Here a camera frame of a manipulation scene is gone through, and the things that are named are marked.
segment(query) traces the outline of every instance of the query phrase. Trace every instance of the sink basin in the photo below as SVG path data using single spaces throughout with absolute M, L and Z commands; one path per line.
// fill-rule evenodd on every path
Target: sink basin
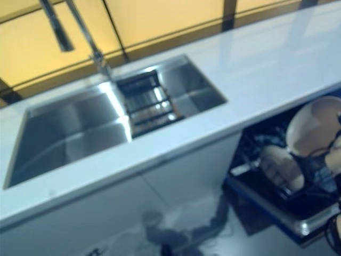
M 28 109 L 6 187 L 226 103 L 185 56 L 116 82 Z

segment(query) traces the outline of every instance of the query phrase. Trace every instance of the drain rack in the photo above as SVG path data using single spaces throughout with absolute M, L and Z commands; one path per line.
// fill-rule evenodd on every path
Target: drain rack
M 305 177 L 304 188 L 295 192 L 276 187 L 263 174 L 259 154 L 265 146 L 286 148 L 286 130 L 300 107 L 245 129 L 231 164 L 229 174 L 279 209 L 306 219 L 338 201 L 339 193 L 324 156 L 300 158 L 294 156 Z
M 156 70 L 117 81 L 117 86 L 126 99 L 133 138 L 184 118 L 160 84 Z

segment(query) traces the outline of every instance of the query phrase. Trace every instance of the white countertop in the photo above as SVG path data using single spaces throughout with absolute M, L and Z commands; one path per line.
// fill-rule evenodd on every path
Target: white countertop
M 25 110 L 92 85 L 100 77 L 82 79 L 0 110 L 0 227 L 137 172 L 170 152 L 228 135 L 336 89 L 341 81 L 340 45 L 341 2 L 334 2 L 116 68 L 114 74 L 119 75 L 186 54 L 229 102 L 9 189 L 3 189 L 3 184 Z

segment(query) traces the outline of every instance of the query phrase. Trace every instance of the dishwasher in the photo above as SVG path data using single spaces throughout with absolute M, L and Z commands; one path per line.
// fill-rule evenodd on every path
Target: dishwasher
M 341 89 L 325 96 L 341 98 Z M 328 170 L 323 157 L 296 157 L 305 183 L 302 189 L 290 193 L 274 186 L 264 175 L 260 155 L 262 149 L 269 145 L 283 149 L 288 147 L 288 126 L 306 104 L 246 128 L 225 180 L 229 187 L 268 215 L 301 246 L 321 237 L 328 221 L 340 213 L 339 183 Z

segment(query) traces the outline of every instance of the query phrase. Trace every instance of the faucet spout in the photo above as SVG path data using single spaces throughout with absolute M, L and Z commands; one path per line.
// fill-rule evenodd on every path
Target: faucet spout
M 53 32 L 59 43 L 60 50 L 63 52 L 72 51 L 74 47 L 68 35 L 66 34 L 62 24 L 60 23 L 57 15 L 55 14 L 51 3 L 48 0 L 39 0 L 39 1 L 50 21 Z

